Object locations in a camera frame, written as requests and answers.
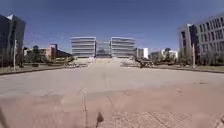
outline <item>glass facade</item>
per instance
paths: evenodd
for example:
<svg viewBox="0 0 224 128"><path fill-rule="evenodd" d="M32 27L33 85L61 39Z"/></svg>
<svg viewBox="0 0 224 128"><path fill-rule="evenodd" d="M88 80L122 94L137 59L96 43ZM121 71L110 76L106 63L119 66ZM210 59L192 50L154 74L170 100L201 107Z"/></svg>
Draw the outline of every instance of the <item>glass facade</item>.
<svg viewBox="0 0 224 128"><path fill-rule="evenodd" d="M112 37L111 55L118 58L128 58L134 56L135 41L131 38Z"/></svg>
<svg viewBox="0 0 224 128"><path fill-rule="evenodd" d="M74 37L71 39L72 55L80 58L95 57L96 37Z"/></svg>

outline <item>paved ground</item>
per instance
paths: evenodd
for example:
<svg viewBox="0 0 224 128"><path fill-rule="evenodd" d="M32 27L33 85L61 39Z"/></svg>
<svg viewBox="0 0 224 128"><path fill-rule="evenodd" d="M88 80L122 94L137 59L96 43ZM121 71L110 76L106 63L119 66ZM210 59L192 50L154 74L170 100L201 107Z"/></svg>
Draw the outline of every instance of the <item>paved ground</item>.
<svg viewBox="0 0 224 128"><path fill-rule="evenodd" d="M95 127L98 112L101 128L215 128L224 115L223 74L91 61L88 68L0 76L10 128Z"/></svg>

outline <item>white building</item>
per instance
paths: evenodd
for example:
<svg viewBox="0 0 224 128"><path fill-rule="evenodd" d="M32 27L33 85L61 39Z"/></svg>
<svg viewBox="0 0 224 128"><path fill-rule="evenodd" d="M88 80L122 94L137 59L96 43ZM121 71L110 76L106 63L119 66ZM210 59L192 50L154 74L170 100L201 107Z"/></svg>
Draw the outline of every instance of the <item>white building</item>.
<svg viewBox="0 0 224 128"><path fill-rule="evenodd" d="M148 48L135 48L134 49L134 57L148 59L148 56L149 56Z"/></svg>
<svg viewBox="0 0 224 128"><path fill-rule="evenodd" d="M129 58L134 56L135 40L133 38L112 37L110 45L112 57Z"/></svg>
<svg viewBox="0 0 224 128"><path fill-rule="evenodd" d="M72 37L72 55L79 58L94 57L96 53L96 37Z"/></svg>
<svg viewBox="0 0 224 128"><path fill-rule="evenodd" d="M194 51L196 60L201 62L209 59L211 63L215 56L224 58L224 12L194 25L182 26L179 29L179 39L180 49L185 51L190 61Z"/></svg>
<svg viewBox="0 0 224 128"><path fill-rule="evenodd" d="M177 51L170 50L169 53L170 53L170 56L173 57L173 59L178 59ZM165 51L165 49L162 49L159 51L151 52L150 57L152 61L163 61L165 60L166 55L167 55L167 52Z"/></svg>

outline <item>window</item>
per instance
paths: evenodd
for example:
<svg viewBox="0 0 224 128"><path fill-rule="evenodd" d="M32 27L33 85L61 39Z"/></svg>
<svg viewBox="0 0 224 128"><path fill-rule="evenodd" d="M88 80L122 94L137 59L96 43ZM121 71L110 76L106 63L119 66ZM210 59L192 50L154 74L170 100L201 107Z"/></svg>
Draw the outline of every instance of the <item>window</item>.
<svg viewBox="0 0 224 128"><path fill-rule="evenodd" d="M206 52L208 51L208 44L205 44L205 47L206 47Z"/></svg>
<svg viewBox="0 0 224 128"><path fill-rule="evenodd" d="M215 39L217 40L219 38L218 31L215 31Z"/></svg>
<svg viewBox="0 0 224 128"><path fill-rule="evenodd" d="M208 29L208 31L209 31L209 30L210 30L210 25L209 25L208 22L206 23L206 26L207 26L207 29Z"/></svg>
<svg viewBox="0 0 224 128"><path fill-rule="evenodd" d="M201 42L204 42L204 38L203 38L203 35L201 35Z"/></svg>
<svg viewBox="0 0 224 128"><path fill-rule="evenodd" d="M214 46L214 50L216 51L216 44L214 43L213 46Z"/></svg>
<svg viewBox="0 0 224 128"><path fill-rule="evenodd" d="M203 24L203 30L204 30L204 32L205 32L205 24Z"/></svg>
<svg viewBox="0 0 224 128"><path fill-rule="evenodd" d="M210 45L210 46L209 46L209 47L210 47L210 49L213 49L212 43L210 43L209 45Z"/></svg>
<svg viewBox="0 0 224 128"><path fill-rule="evenodd" d="M216 45L217 45L217 51L219 51L219 49L220 49L219 48L219 42L217 42Z"/></svg>
<svg viewBox="0 0 224 128"><path fill-rule="evenodd" d="M206 34L204 34L204 37L205 37L205 42L207 42L207 35L206 35Z"/></svg>
<svg viewBox="0 0 224 128"><path fill-rule="evenodd" d="M212 32L211 34L212 34L212 40L215 40L214 32Z"/></svg>
<svg viewBox="0 0 224 128"><path fill-rule="evenodd" d="M218 21L215 19L216 28L218 28Z"/></svg>
<svg viewBox="0 0 224 128"><path fill-rule="evenodd" d="M208 33L208 40L211 41L211 34Z"/></svg>
<svg viewBox="0 0 224 128"><path fill-rule="evenodd" d="M200 31L203 32L203 30L202 30L202 26L201 26L201 25L200 25Z"/></svg>
<svg viewBox="0 0 224 128"><path fill-rule="evenodd" d="M222 17L221 17L221 23L222 23L222 26L224 26L224 20Z"/></svg>
<svg viewBox="0 0 224 128"><path fill-rule="evenodd" d="M219 30L219 34L220 34L220 39L223 39L223 32L222 32L222 30Z"/></svg>
<svg viewBox="0 0 224 128"><path fill-rule="evenodd" d="M213 29L213 22L212 21L210 21L210 25L211 25L211 29Z"/></svg>
<svg viewBox="0 0 224 128"><path fill-rule="evenodd" d="M202 45L202 52L205 52L205 44Z"/></svg>
<svg viewBox="0 0 224 128"><path fill-rule="evenodd" d="M212 20L212 23L214 25L214 29L216 28L215 20Z"/></svg>
<svg viewBox="0 0 224 128"><path fill-rule="evenodd" d="M220 24L220 20L219 19L217 19L217 23L218 23L218 27L220 28L221 24Z"/></svg>
<svg viewBox="0 0 224 128"><path fill-rule="evenodd" d="M187 45L187 41L183 40L183 46L186 47L186 45Z"/></svg>
<svg viewBox="0 0 224 128"><path fill-rule="evenodd" d="M182 35L182 38L186 38L184 31L181 32L181 35Z"/></svg>

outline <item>building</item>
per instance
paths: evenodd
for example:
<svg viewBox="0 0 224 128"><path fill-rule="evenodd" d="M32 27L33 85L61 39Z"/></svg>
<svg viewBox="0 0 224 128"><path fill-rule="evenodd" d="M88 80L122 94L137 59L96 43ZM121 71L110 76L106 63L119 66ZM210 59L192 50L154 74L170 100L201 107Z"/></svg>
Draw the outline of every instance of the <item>building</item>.
<svg viewBox="0 0 224 128"><path fill-rule="evenodd" d="M148 59L148 48L135 48L134 57L135 58L146 58Z"/></svg>
<svg viewBox="0 0 224 128"><path fill-rule="evenodd" d="M170 56L173 59L178 59L178 52L174 51L174 50L170 50L169 51ZM159 51L155 51L155 52L151 52L149 58L153 61L153 62L159 62L159 61L164 61L166 58L166 51L165 49L159 50Z"/></svg>
<svg viewBox="0 0 224 128"><path fill-rule="evenodd" d="M72 55L78 58L95 57L96 37L72 37Z"/></svg>
<svg viewBox="0 0 224 128"><path fill-rule="evenodd" d="M224 12L179 30L180 49L189 61L214 63L224 59Z"/></svg>
<svg viewBox="0 0 224 128"><path fill-rule="evenodd" d="M135 40L132 38L112 37L110 45L112 57L129 58L134 56Z"/></svg>
<svg viewBox="0 0 224 128"><path fill-rule="evenodd" d="M32 50L33 49L24 50L24 61L31 62ZM66 58L72 56L70 53L59 50L57 44L50 44L48 48L39 48L39 54L41 60L55 60L56 58Z"/></svg>
<svg viewBox="0 0 224 128"><path fill-rule="evenodd" d="M14 52L16 64L22 63L25 25L26 23L15 15L7 18L0 16L0 53L2 64L5 66L13 64Z"/></svg>
<svg viewBox="0 0 224 128"><path fill-rule="evenodd" d="M134 57L135 58L143 58L144 57L144 49L143 48L135 48L134 49Z"/></svg>
<svg viewBox="0 0 224 128"><path fill-rule="evenodd" d="M97 42L96 58L111 58L110 42Z"/></svg>
<svg viewBox="0 0 224 128"><path fill-rule="evenodd" d="M10 20L0 15L0 65L9 61L7 58L8 36L9 36Z"/></svg>

